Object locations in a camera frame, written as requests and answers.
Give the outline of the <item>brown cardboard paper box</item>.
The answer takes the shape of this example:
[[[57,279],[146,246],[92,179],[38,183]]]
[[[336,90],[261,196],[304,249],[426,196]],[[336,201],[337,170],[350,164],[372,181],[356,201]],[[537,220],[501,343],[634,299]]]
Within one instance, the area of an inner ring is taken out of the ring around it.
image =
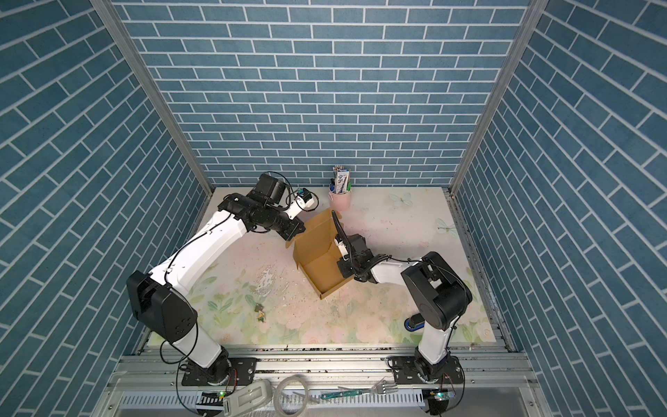
[[[338,267],[342,255],[335,243],[338,232],[332,210],[324,210],[304,225],[306,230],[287,242],[286,248],[292,250],[297,269],[323,300],[350,281],[343,277]]]

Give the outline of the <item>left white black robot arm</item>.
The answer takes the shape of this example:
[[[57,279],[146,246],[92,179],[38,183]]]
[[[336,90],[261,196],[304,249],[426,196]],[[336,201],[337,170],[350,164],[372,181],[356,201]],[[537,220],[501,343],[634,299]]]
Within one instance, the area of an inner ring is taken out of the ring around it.
[[[174,255],[148,273],[136,271],[128,278],[133,316],[202,371],[210,384],[223,382],[231,366],[229,355],[199,325],[189,293],[205,270],[243,236],[263,229],[289,242],[306,229],[300,213],[318,205],[316,194],[292,189],[284,175],[261,174],[248,194],[225,196],[203,229]]]

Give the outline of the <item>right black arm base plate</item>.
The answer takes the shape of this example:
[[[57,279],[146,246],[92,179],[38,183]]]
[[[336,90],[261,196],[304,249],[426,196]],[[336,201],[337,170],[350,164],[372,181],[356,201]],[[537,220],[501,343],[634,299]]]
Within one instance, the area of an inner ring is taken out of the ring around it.
[[[420,356],[390,356],[386,359],[394,382],[398,385],[462,384],[464,370],[457,356],[447,354],[437,364],[431,364]]]

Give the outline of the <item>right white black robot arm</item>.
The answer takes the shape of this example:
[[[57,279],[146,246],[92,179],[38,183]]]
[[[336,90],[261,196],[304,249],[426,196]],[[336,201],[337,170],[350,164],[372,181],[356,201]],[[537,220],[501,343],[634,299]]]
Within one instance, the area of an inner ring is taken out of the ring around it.
[[[337,265],[345,278],[360,283],[394,284],[407,288],[418,309],[423,335],[415,351],[415,368],[426,382],[446,373],[453,359],[449,344],[453,330],[472,302],[472,292],[437,252],[418,259],[399,260],[392,255],[374,255],[360,235],[349,236],[335,211],[335,245],[341,258]]]

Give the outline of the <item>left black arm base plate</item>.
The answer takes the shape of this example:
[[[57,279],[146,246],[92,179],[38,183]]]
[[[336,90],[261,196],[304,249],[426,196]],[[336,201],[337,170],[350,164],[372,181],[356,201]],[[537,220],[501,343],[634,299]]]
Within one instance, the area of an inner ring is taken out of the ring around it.
[[[250,357],[223,358],[210,368],[187,360],[179,366],[185,387],[246,386],[254,381],[258,360]]]

